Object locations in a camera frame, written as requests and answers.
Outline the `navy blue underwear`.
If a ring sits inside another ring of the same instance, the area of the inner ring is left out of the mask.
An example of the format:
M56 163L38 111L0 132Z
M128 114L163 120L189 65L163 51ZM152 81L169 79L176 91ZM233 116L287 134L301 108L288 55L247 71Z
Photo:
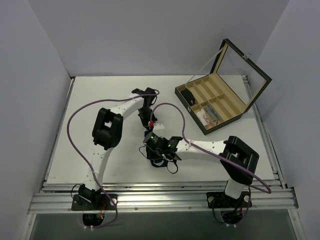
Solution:
M151 160L150 163L155 168L166 168L168 166L168 162L166 160Z

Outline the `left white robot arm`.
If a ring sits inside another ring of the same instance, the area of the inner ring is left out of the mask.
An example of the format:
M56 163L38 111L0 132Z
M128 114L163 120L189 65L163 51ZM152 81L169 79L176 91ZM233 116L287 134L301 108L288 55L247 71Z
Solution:
M80 206L90 210L97 210L107 201L107 196L102 191L103 176L106 170L108 159L113 149L119 144L122 138L124 120L134 112L138 112L142 126L146 131L151 131L158 119L152 113L151 106L155 103L159 91L153 88L145 90L134 89L125 99L114 99L114 102L121 102L119 106L112 108L101 108L95 120L92 130L93 144L95 146L91 160L77 149L70 135L70 125L73 117L86 107L102 103L104 100L97 100L88 103L74 112L67 122L67 136L76 152L88 164L88 173L83 183L79 185L78 194L71 209L78 211Z

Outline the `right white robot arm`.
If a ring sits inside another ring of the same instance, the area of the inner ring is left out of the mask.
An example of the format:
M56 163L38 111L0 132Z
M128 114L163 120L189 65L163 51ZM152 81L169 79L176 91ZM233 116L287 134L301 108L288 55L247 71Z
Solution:
M175 165L182 160L201 160L220 163L227 172L227 180L222 193L223 203L234 206L240 201L245 186L252 184L259 154L236 136L222 141L198 141L173 136L170 139L146 131L143 144L147 159L158 162L172 162Z

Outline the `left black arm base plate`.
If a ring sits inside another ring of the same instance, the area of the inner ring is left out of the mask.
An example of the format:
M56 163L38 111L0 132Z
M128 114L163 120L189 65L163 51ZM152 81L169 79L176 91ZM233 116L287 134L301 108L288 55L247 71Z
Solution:
M72 211L115 211L116 208L111 200L105 195L98 193L91 199L87 199L79 194L73 196Z

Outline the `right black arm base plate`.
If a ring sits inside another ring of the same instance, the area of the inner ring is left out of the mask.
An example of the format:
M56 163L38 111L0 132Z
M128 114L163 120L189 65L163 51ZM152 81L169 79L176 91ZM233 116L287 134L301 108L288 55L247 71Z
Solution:
M243 191L240 197L234 199L227 196L224 192L207 192L207 205L211 209L238 209L252 207L252 202L249 200L249 192Z

